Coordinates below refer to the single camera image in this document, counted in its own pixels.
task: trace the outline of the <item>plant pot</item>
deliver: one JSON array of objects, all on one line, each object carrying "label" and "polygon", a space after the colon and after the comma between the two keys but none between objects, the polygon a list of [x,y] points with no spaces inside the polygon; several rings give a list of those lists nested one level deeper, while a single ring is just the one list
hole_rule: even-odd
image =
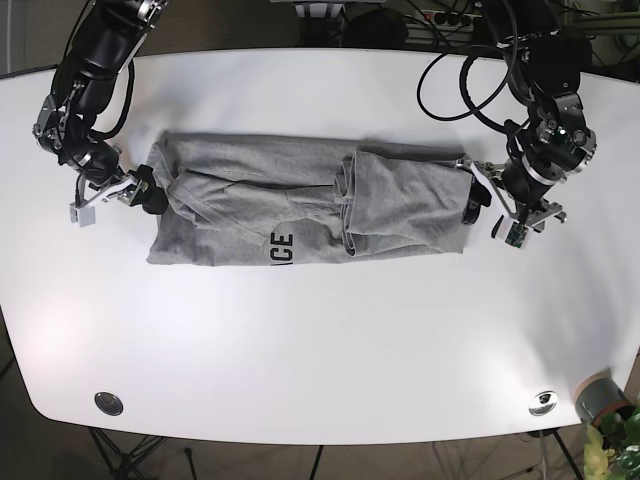
[{"label": "plant pot", "polygon": [[576,390],[573,400],[580,420],[596,428],[607,413],[617,412],[626,420],[635,410],[620,387],[604,374],[585,380]]}]

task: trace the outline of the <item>metal grommet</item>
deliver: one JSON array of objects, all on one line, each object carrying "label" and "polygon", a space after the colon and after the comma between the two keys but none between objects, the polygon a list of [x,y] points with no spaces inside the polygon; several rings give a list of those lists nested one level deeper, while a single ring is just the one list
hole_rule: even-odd
[{"label": "metal grommet", "polygon": [[122,410],[124,409],[120,399],[113,393],[96,393],[94,400],[96,402],[96,406],[100,409],[100,411],[102,411],[102,413],[106,413],[107,415],[111,415],[112,417],[117,417],[122,413]]},{"label": "metal grommet", "polygon": [[542,392],[529,402],[529,413],[534,417],[546,415],[558,404],[556,392]]}]

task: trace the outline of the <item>folded gray shirt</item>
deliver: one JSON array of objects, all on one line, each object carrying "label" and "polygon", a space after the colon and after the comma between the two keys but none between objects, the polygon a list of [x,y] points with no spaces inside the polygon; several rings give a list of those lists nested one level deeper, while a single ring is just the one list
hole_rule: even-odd
[{"label": "folded gray shirt", "polygon": [[372,142],[164,134],[153,264],[344,263],[462,252],[462,154]]}]

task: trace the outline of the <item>black lettering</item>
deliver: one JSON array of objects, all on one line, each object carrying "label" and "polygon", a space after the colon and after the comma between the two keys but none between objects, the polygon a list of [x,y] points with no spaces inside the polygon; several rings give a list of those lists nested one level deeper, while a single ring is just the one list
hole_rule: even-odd
[{"label": "black lettering", "polygon": [[271,245],[282,245],[284,247],[293,246],[293,235],[289,235],[289,238],[285,240],[285,237],[280,237],[276,240],[276,234],[271,234]]},{"label": "black lettering", "polygon": [[270,255],[271,255],[271,260],[273,260],[274,262],[290,262],[291,260],[293,260],[293,252],[291,250],[289,250],[288,248],[285,248],[283,250],[285,256],[280,257],[278,256],[278,250],[280,250],[279,248],[272,248]]}]

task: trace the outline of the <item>potted plant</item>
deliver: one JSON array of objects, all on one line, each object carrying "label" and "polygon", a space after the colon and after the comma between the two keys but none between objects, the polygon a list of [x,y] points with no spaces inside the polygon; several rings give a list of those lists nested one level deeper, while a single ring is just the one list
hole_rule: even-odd
[{"label": "potted plant", "polygon": [[605,375],[582,384],[575,406],[587,428],[585,480],[640,479],[640,407]]}]

